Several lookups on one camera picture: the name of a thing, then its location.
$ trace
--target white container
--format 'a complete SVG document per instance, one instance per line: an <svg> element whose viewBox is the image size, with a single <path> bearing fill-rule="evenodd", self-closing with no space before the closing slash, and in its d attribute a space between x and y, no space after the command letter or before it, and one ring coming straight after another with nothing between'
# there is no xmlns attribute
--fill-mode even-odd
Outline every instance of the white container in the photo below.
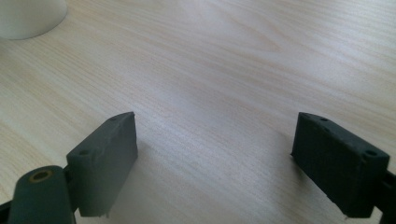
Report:
<svg viewBox="0 0 396 224"><path fill-rule="evenodd" d="M0 0L0 37L42 35L57 26L66 12L64 0Z"/></svg>

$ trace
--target white cylindrical object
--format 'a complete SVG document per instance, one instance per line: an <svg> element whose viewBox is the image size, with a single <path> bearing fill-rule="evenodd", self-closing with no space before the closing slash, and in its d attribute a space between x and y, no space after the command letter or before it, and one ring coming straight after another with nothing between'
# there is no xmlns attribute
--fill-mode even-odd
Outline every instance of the white cylindrical object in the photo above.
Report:
<svg viewBox="0 0 396 224"><path fill-rule="evenodd" d="M0 0L0 37L42 35L57 26L66 12L64 0Z"/></svg>

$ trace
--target wood grain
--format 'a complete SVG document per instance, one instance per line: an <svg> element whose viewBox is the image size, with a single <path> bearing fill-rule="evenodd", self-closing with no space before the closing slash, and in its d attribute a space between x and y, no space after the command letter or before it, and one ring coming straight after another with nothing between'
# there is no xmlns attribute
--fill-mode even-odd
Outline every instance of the wood grain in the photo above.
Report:
<svg viewBox="0 0 396 224"><path fill-rule="evenodd" d="M396 157L396 2L67 4L49 33L0 40L1 202L134 111L139 159L111 219L78 223L378 222L345 218L290 151L304 111Z"/></svg>

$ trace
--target screw hole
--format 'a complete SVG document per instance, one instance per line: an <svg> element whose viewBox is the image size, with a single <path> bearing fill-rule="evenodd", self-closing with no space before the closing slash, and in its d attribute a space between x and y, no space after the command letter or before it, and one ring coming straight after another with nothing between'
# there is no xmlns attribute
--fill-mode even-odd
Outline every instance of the screw hole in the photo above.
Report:
<svg viewBox="0 0 396 224"><path fill-rule="evenodd" d="M366 154L370 155L370 156L376 156L376 152L372 151L372 150L367 150Z"/></svg>
<svg viewBox="0 0 396 224"><path fill-rule="evenodd" d="M29 181L32 183L38 183L41 181L44 181L52 176L52 171L51 170L41 170L29 177Z"/></svg>
<svg viewBox="0 0 396 224"><path fill-rule="evenodd" d="M90 151L89 150L81 150L80 152L79 152L79 155L80 156L86 156L86 155L88 155L88 154L90 154Z"/></svg>

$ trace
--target table surface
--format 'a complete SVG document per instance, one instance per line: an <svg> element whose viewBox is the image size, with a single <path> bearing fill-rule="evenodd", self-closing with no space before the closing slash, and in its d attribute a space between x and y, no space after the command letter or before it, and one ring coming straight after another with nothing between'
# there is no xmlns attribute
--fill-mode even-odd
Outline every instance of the table surface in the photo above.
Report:
<svg viewBox="0 0 396 224"><path fill-rule="evenodd" d="M139 158L110 219L78 223L378 222L346 218L290 152L304 111L396 157L395 1L67 4L52 31L0 40L1 202L134 111Z"/></svg>

